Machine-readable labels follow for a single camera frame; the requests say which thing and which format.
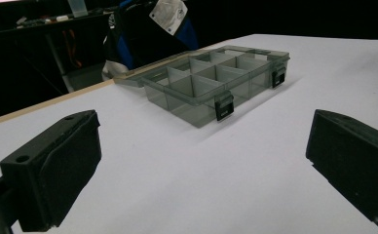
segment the transparent compartment box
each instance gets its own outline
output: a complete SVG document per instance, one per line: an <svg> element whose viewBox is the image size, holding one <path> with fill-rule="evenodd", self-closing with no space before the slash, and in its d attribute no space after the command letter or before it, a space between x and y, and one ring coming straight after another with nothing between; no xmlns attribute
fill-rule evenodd
<svg viewBox="0 0 378 234"><path fill-rule="evenodd" d="M289 53L225 46L187 52L114 77L144 87L147 98L201 128L285 79Z"/></svg>

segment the white table surface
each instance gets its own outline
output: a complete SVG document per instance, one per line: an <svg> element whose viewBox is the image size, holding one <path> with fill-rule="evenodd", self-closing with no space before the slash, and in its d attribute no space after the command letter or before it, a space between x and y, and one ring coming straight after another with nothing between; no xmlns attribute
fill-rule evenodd
<svg viewBox="0 0 378 234"><path fill-rule="evenodd" d="M0 123L1 160L66 115L98 114L102 160L49 233L378 233L305 157L316 109L378 130L378 40L256 34L213 48L223 45L290 61L266 101L221 123L197 129L116 84Z"/></svg>

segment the dark background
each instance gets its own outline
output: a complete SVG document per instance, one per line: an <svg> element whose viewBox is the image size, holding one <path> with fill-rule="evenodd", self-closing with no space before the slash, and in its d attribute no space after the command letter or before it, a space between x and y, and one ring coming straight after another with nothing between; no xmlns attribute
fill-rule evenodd
<svg viewBox="0 0 378 234"><path fill-rule="evenodd" d="M116 6L118 2L86 0L89 10ZM201 48L253 33L378 39L378 1L188 0L185 4ZM22 34L13 33L11 29L22 16L34 20L68 13L66 0L0 4L0 32L9 30L9 33L0 33L0 116L67 94L44 36L50 33L64 69L75 70L62 34L67 28ZM77 57L84 67L105 61L102 42L108 30L107 18L73 24L69 29L75 32Z"/></svg>

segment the table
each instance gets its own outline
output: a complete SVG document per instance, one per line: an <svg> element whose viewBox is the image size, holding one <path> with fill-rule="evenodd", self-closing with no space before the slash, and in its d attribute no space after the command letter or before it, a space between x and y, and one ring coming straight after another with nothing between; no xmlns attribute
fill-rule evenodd
<svg viewBox="0 0 378 234"><path fill-rule="evenodd" d="M223 45L291 59L270 98L220 123L197 129L112 81L0 118L1 160L66 115L98 114L102 161L49 233L378 233L305 157L316 109L378 130L378 40L254 34L211 47Z"/></svg>

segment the plastic organizer box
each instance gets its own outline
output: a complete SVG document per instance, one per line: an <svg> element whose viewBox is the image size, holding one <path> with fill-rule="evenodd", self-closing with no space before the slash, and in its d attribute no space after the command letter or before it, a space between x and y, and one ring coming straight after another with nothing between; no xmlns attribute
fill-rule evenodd
<svg viewBox="0 0 378 234"><path fill-rule="evenodd" d="M147 98L201 128L281 84L289 53L225 46L187 52L114 77L117 84L144 87Z"/></svg>

